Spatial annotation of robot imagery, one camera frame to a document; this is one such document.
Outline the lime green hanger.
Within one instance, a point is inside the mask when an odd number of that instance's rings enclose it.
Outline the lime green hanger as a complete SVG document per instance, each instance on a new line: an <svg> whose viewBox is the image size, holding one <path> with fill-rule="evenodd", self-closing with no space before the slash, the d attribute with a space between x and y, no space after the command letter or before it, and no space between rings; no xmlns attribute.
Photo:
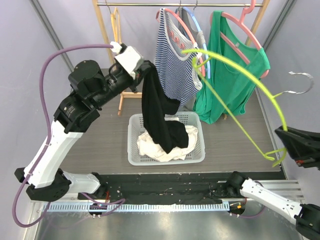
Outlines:
<svg viewBox="0 0 320 240"><path fill-rule="evenodd" d="M247 69L245 69L244 67L242 67L241 65L237 64L236 62L232 61L231 59L218 54L216 52L213 51L209 51L209 50L204 50L201 48L189 48L189 49L184 49L182 51L183 54L190 54L190 53L200 53L200 54L204 54L204 55L208 55L209 59L216 59L224 64L227 64L229 66L231 66L232 68L234 68L235 70L239 71L240 73L242 73L244 76L246 76L249 80L251 80L253 83L256 84L256 86L262 90L264 92L264 94L266 95L266 97L269 99L269 101L273 104L279 118L280 121L282 123L282 129L284 131L288 131L289 127L288 124L286 122L285 119L285 115L280 107L280 105L278 104L276 98L279 97L280 95L282 95L284 92L280 92L278 94L273 95L268 88L257 78L255 77L252 73L250 73ZM220 104L225 108L225 110L227 111L227 113L231 116L231 118L235 121L235 123L237 124L237 126L242 130L242 132L246 135L246 137L250 140L250 142L254 145L254 147L258 150L258 152L268 161L272 161L273 164L272 166L275 167L277 165L280 165L282 163L282 161L285 159L286 155L287 155L287 149L285 147L280 148L280 149L276 149L273 151L269 151L264 153L259 146L255 143L255 141L252 139L252 137L248 134L248 132L244 129L244 127L241 125L241 123L237 120L237 118L233 115L233 113L231 112L231 110L227 107L227 105L224 103L224 101L221 99L221 97L218 95L218 93L216 92L216 90L212 87L212 85L205 79L205 77L201 74L200 75L201 80L205 83L205 85L209 88L209 90L211 91L211 93L217 98L217 100L220 102Z"/></svg>

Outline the black tank top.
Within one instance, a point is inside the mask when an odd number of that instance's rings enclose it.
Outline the black tank top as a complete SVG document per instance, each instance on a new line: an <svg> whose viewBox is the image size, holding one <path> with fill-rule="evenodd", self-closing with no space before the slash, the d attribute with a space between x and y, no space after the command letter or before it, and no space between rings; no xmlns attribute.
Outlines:
<svg viewBox="0 0 320 240"><path fill-rule="evenodd" d="M140 69L143 78L141 110L145 130L167 154L175 147L187 148L189 136L185 125L178 120L165 120L165 115L177 113L180 101L165 95L152 62L145 60Z"/></svg>

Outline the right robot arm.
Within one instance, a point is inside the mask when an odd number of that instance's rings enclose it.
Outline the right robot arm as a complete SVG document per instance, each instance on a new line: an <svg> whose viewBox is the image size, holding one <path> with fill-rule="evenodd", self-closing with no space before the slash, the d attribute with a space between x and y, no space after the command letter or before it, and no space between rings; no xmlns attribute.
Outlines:
<svg viewBox="0 0 320 240"><path fill-rule="evenodd" d="M274 130L290 158L299 167L320 167L320 134L283 126ZM277 212L309 240L320 238L320 207L312 203L299 203L282 197L254 182L244 174L234 171L227 180L226 193L233 198L239 195L253 199Z"/></svg>

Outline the blue white striped tank top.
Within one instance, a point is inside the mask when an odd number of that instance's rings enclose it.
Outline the blue white striped tank top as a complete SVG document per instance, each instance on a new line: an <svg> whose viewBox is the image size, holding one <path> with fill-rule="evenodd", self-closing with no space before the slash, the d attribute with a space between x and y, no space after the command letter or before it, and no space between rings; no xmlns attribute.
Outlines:
<svg viewBox="0 0 320 240"><path fill-rule="evenodd" d="M182 53L185 49L198 48L196 40L182 19L168 8L161 8L156 19L159 22L155 66L165 95L180 101L183 108L196 97L203 85L192 66L197 54ZM186 38L179 30L181 24L189 36Z"/></svg>

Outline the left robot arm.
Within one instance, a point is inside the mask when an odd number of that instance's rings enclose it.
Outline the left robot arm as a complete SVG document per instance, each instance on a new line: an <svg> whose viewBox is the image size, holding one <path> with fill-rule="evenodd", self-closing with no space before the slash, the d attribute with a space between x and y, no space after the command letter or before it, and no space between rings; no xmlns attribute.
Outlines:
<svg viewBox="0 0 320 240"><path fill-rule="evenodd" d="M76 65L68 76L72 92L55 111L51 140L45 144L47 150L26 182L26 193L31 200L54 202L66 194L81 193L97 200L106 196L108 184L98 173L69 173L60 165L72 146L100 117L102 107L125 89L135 90L148 69L146 60L134 70L135 77L119 61L110 67L107 75L94 60L84 60Z"/></svg>

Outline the yellow plastic hanger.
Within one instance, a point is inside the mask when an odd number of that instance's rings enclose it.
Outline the yellow plastic hanger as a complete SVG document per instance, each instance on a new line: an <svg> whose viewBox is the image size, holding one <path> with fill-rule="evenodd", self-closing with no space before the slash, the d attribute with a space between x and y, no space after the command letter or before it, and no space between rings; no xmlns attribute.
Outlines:
<svg viewBox="0 0 320 240"><path fill-rule="evenodd" d="M120 13L117 7L110 14L111 26L113 31L114 41L121 44L122 43L122 33L121 33L121 21Z"/></svg>

